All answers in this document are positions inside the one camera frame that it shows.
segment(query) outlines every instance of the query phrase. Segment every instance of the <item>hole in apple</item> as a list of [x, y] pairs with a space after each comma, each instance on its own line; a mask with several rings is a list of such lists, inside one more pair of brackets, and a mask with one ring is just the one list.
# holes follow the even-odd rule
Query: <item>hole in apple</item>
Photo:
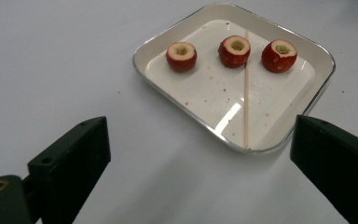
[[240, 42], [239, 40], [236, 40], [231, 43], [231, 47], [236, 51], [241, 51], [245, 48], [245, 45], [242, 42]]
[[287, 46], [285, 46], [285, 45], [277, 45], [277, 47], [275, 47], [275, 49], [280, 54], [288, 54], [290, 52], [290, 49], [287, 48]]
[[185, 46], [180, 46], [176, 48], [176, 54], [178, 55], [186, 55], [187, 54], [187, 48]]

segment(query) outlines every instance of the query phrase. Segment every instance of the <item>table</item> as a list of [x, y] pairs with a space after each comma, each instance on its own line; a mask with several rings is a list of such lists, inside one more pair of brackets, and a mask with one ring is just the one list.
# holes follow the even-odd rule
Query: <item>table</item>
[[[0, 175], [106, 116], [112, 161], [75, 223], [347, 223], [290, 161], [226, 147], [148, 86], [132, 54], [199, 1], [0, 1]], [[327, 48], [337, 69], [310, 116], [358, 136], [358, 2], [230, 3]]]

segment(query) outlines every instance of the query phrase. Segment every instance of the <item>white tray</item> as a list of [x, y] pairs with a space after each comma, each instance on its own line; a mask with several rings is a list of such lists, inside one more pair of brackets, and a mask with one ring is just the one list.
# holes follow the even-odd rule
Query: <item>white tray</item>
[[[245, 68], [225, 68], [218, 58], [220, 42], [230, 35], [249, 36], [247, 90]], [[262, 50], [274, 39], [288, 40], [298, 53], [295, 65], [282, 74], [270, 73], [260, 62]], [[196, 67], [185, 74], [173, 72], [165, 58], [167, 47], [177, 41], [193, 44], [198, 53]], [[311, 109], [335, 71], [335, 61], [323, 47], [231, 4], [203, 7], [147, 40], [135, 51], [133, 64], [211, 133], [250, 153], [284, 146], [296, 115]]]

